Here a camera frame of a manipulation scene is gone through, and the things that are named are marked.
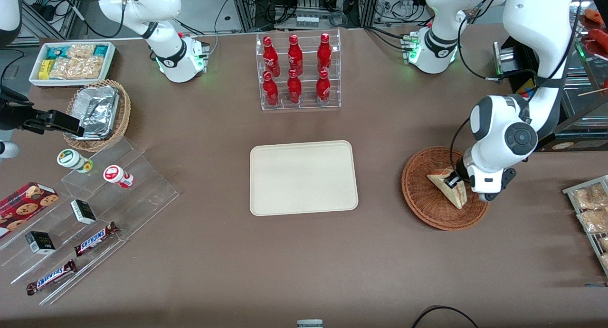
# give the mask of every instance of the brown tablecloth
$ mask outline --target brown tablecloth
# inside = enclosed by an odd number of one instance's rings
[[[389,328],[411,325],[435,304],[482,327],[608,326],[608,289],[584,287],[605,278],[561,194],[608,174],[606,154],[532,155],[479,224],[430,228],[401,194],[408,157],[448,145],[478,99],[510,89],[474,77],[460,59],[426,75],[363,30],[341,34],[343,105],[327,112],[261,111],[255,35],[221,36],[209,72],[185,84],[159,73],[143,40],[115,41],[111,78],[133,103],[127,136],[181,196],[52,306],[2,278],[0,320],[8,321],[0,326],[293,327],[319,318],[328,328]],[[471,67],[489,74],[491,43],[504,39],[499,25],[468,27]],[[73,93],[33,87],[29,97],[64,110]],[[55,163],[67,146],[61,134],[20,131],[14,140],[22,152],[0,164],[0,196],[67,173]],[[325,140],[351,142],[359,206],[253,216],[250,150]],[[472,142],[465,130],[456,147]],[[467,327],[446,313],[430,316]]]

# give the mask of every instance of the cookie box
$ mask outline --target cookie box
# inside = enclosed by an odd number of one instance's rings
[[[58,199],[54,189],[30,182],[0,201],[0,239]]]

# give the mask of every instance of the bread slice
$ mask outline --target bread slice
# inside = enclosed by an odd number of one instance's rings
[[[458,182],[454,189],[450,189],[450,187],[443,182],[450,174],[452,174],[451,169],[437,169],[426,175],[426,177],[441,190],[443,195],[445,195],[456,208],[462,209],[466,203],[465,183],[462,181]]]

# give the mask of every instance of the clear acrylic shelf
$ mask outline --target clear acrylic shelf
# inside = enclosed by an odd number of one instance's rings
[[[319,106],[317,104],[317,80],[319,79],[319,71],[317,70],[317,49],[319,48],[321,34],[323,32],[330,34],[332,66],[330,66],[330,69],[328,70],[328,79],[332,83],[332,87],[330,88],[329,103],[326,106]],[[300,43],[304,56],[304,73],[300,75],[300,81],[302,81],[302,101],[299,105],[294,105],[289,101],[289,90],[287,89],[287,80],[289,79],[289,60],[287,59],[289,35],[285,32],[266,32],[257,34],[256,61],[262,110],[327,109],[340,107],[342,104],[340,31],[298,31],[297,34],[298,42]],[[274,78],[274,82],[276,82],[276,86],[278,86],[277,107],[268,106],[262,87],[262,73],[266,70],[263,58],[264,45],[261,43],[264,36],[270,36],[270,38],[272,38],[272,45],[278,53],[278,65],[281,68],[280,76]]]
[[[31,220],[27,227],[20,227],[19,232],[14,232],[0,250],[0,261],[7,281],[22,288],[24,296],[28,283],[43,278],[74,259],[78,270],[75,274],[48,285],[32,296],[40,304],[55,302],[178,196],[173,186],[148,163],[143,150],[126,138],[99,151],[91,159],[94,169],[88,174],[72,171],[65,176],[55,186],[61,198],[54,207],[40,213],[39,218]],[[132,174],[134,184],[122,188],[104,181],[102,173],[111,164],[118,164]],[[85,225],[76,220],[70,206],[75,198],[91,205],[97,217],[95,224]],[[76,257],[74,246],[112,221],[120,230],[83,256]],[[25,234],[29,231],[47,232],[57,250],[46,256],[34,254],[25,240]]]

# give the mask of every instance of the red bottle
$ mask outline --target red bottle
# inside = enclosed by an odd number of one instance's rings
[[[332,84],[327,79],[327,70],[323,69],[319,72],[319,80],[317,80],[317,104],[325,106],[330,102],[330,87]]]
[[[264,88],[266,102],[270,107],[277,107],[278,88],[276,87],[276,83],[274,82],[274,80],[272,80],[272,75],[269,71],[264,71],[262,76],[264,77],[264,84],[262,84],[262,88]]]
[[[302,58],[302,48],[298,44],[298,35],[289,36],[289,68],[294,68],[298,75],[304,73],[304,58]]]
[[[321,44],[319,45],[319,50],[317,50],[317,60],[319,73],[323,69],[330,69],[332,65],[332,47],[330,47],[330,34],[326,32],[321,34]]]
[[[289,70],[289,81],[287,81],[287,88],[289,88],[289,101],[293,105],[298,105],[302,100],[302,82],[298,78],[298,73],[295,68]]]
[[[267,70],[271,71],[273,77],[278,77],[281,75],[281,68],[278,66],[278,54],[272,46],[272,40],[265,36],[262,42],[264,43],[264,64]]]

